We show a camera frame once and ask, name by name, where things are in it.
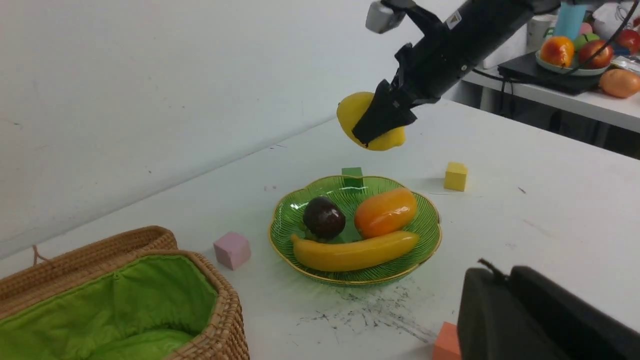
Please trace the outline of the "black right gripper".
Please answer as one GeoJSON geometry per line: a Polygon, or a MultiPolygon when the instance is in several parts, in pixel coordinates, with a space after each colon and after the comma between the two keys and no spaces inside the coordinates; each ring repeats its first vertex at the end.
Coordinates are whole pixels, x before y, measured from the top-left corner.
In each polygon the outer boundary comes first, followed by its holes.
{"type": "Polygon", "coordinates": [[[352,134],[366,147],[392,130],[416,121],[412,108],[435,104],[442,91],[435,78],[442,64],[443,43],[404,44],[394,55],[398,69],[393,79],[382,80],[370,105],[360,117],[352,134]]]}

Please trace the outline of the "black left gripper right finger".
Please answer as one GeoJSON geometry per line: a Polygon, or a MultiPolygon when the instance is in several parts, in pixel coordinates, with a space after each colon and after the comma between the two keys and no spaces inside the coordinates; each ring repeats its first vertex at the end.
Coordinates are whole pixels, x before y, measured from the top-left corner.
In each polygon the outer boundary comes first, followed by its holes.
{"type": "Polygon", "coordinates": [[[528,266],[514,266],[509,290],[544,335],[572,360],[637,360],[638,331],[528,266]]]}

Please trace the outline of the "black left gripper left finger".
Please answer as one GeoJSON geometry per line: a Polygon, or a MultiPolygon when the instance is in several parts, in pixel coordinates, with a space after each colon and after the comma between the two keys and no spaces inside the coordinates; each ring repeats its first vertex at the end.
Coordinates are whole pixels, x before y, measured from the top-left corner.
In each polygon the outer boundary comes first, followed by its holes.
{"type": "Polygon", "coordinates": [[[511,294],[508,276],[486,259],[462,285],[457,337],[463,360],[569,360],[511,294]]]}

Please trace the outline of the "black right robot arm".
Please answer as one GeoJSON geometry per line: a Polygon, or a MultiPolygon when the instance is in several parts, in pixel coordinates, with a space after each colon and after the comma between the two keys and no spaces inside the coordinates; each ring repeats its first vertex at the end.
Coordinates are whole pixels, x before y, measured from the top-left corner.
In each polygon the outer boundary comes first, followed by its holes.
{"type": "Polygon", "coordinates": [[[413,0],[377,0],[366,14],[366,29],[384,34],[409,18],[423,36],[395,53],[398,69],[382,80],[370,105],[350,133],[368,147],[382,135],[411,125],[415,107],[434,104],[535,15],[548,14],[558,0],[467,0],[450,17],[413,0]]]}

